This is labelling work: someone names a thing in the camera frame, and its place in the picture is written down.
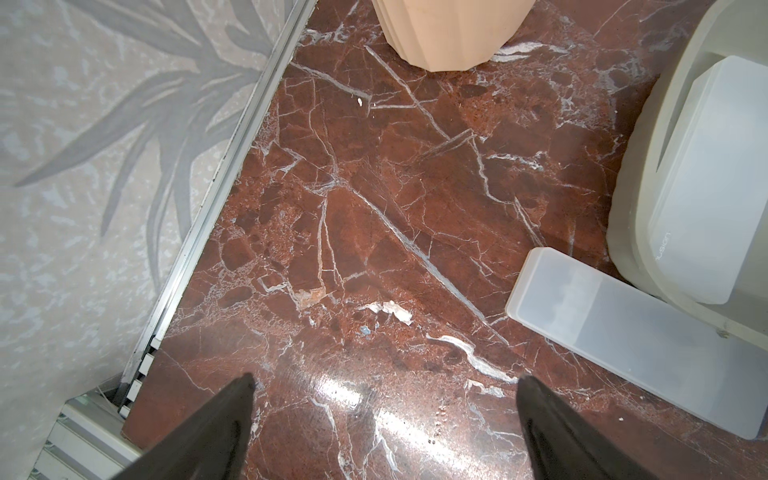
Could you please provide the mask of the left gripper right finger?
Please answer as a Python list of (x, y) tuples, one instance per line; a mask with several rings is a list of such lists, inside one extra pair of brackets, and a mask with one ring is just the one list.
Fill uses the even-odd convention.
[(536, 479), (653, 479), (533, 376), (518, 381), (516, 406)]

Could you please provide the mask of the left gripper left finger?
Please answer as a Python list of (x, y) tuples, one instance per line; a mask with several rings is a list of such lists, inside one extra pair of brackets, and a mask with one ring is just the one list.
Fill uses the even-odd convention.
[(207, 401), (118, 479), (238, 479), (252, 425), (256, 381), (246, 373)]

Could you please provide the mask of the frosted pencil case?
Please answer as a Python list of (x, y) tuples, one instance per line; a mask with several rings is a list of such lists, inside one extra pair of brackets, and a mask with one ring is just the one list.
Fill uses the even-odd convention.
[(747, 440), (767, 435), (767, 353), (549, 247), (526, 256), (506, 313)]

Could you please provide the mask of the grey-green storage box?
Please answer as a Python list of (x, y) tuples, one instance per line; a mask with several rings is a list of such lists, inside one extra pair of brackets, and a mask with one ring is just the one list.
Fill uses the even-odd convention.
[(651, 255), (651, 214), (663, 181), (662, 157), (694, 80), (728, 55), (767, 62), (767, 4), (716, 1), (685, 46), (672, 57), (643, 105), (622, 159), (609, 213), (611, 260), (635, 287), (714, 327), (761, 348), (767, 345), (767, 223), (758, 228), (747, 271), (724, 305), (695, 301), (666, 279)]

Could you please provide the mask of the frosted pencil case diagonal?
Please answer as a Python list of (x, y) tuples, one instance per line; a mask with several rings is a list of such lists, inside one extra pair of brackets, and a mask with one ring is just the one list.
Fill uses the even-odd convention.
[(649, 245), (663, 277), (703, 304), (766, 297), (766, 66), (728, 56), (697, 77), (657, 171)]

